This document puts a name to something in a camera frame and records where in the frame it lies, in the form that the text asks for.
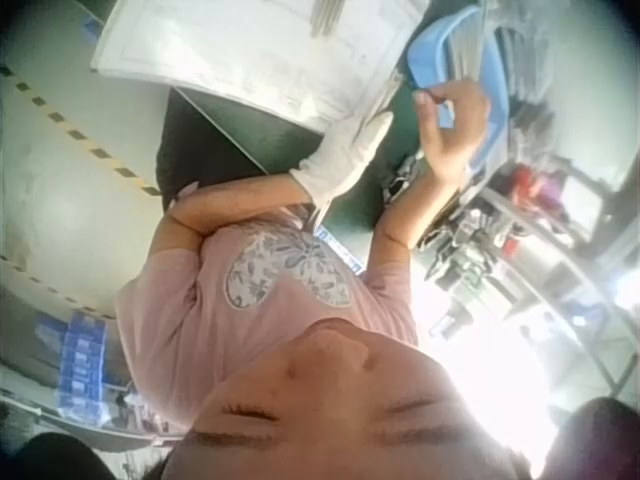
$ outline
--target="yellow and black tape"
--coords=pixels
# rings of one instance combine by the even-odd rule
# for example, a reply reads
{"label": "yellow and black tape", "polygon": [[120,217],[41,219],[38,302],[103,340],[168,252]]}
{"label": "yellow and black tape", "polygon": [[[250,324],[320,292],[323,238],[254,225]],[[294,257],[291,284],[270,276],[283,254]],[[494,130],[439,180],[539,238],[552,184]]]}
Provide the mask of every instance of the yellow and black tape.
{"label": "yellow and black tape", "polygon": [[63,294],[57,288],[53,288],[53,287],[45,284],[39,278],[29,275],[24,268],[22,268],[17,263],[14,263],[11,260],[9,260],[5,255],[0,254],[0,260],[2,260],[4,263],[9,265],[13,270],[18,272],[22,276],[28,278],[29,281],[31,281],[31,283],[34,283],[34,284],[40,286],[40,288],[44,288],[47,292],[49,292],[49,293],[55,295],[56,297],[64,300],[64,302],[66,302],[69,306],[71,306],[75,310],[83,311],[83,312],[91,315],[94,318],[102,318],[104,320],[115,320],[116,319],[116,317],[114,317],[113,315],[102,313],[102,312],[99,312],[98,310],[96,310],[93,307],[88,307],[86,305],[82,305],[82,303],[80,303],[75,298]]}
{"label": "yellow and black tape", "polygon": [[69,138],[78,143],[84,150],[89,152],[94,158],[104,161],[111,170],[121,178],[133,183],[149,196],[159,197],[160,191],[153,185],[149,185],[135,172],[128,169],[120,160],[111,155],[105,149],[96,145],[87,135],[75,128],[67,118],[57,112],[47,101],[38,95],[29,85],[16,77],[15,73],[6,65],[0,65],[0,75],[13,83],[13,85],[31,100],[31,103],[38,107],[52,122],[58,125]]}

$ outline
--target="white paper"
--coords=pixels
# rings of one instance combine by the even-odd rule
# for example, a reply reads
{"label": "white paper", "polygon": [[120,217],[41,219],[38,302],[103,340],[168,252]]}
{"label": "white paper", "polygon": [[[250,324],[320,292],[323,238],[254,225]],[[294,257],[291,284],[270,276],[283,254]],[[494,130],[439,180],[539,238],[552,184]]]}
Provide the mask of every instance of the white paper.
{"label": "white paper", "polygon": [[316,131],[384,95],[425,0],[346,0],[311,37],[315,0],[119,0],[92,66],[186,86]]}

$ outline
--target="floral print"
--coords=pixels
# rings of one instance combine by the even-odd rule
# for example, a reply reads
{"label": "floral print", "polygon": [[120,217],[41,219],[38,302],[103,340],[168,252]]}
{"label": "floral print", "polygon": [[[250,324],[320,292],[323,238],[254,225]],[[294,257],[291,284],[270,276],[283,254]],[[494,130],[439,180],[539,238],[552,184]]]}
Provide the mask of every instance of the floral print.
{"label": "floral print", "polygon": [[320,240],[268,223],[236,228],[242,228],[251,240],[227,274],[227,299],[235,308],[260,303],[282,275],[292,276],[327,305],[351,304],[348,284],[335,266],[337,259]]}

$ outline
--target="table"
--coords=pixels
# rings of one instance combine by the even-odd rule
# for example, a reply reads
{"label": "table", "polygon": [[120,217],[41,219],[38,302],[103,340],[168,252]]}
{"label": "table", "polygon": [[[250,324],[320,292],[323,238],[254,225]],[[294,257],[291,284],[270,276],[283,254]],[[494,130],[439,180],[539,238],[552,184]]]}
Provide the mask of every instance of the table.
{"label": "table", "polygon": [[[115,0],[78,0],[106,21]],[[417,32],[437,18],[470,4],[469,0],[432,0]],[[404,59],[399,63],[406,71]],[[180,93],[209,121],[225,132],[266,173],[282,173],[311,154],[320,136],[286,120],[225,98],[184,88]],[[411,88],[403,85],[390,107],[395,121],[372,165],[349,193],[336,199],[323,225],[358,260],[366,263],[372,229],[383,210],[380,185],[402,159],[418,146],[418,125]]]}

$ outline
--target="nose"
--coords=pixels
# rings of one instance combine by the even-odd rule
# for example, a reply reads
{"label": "nose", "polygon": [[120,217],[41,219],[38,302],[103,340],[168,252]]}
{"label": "nose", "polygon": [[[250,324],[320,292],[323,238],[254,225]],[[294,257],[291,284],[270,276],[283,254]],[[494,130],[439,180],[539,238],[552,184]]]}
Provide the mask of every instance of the nose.
{"label": "nose", "polygon": [[296,346],[289,371],[298,380],[346,380],[365,370],[369,349],[366,345],[331,329],[320,329]]}

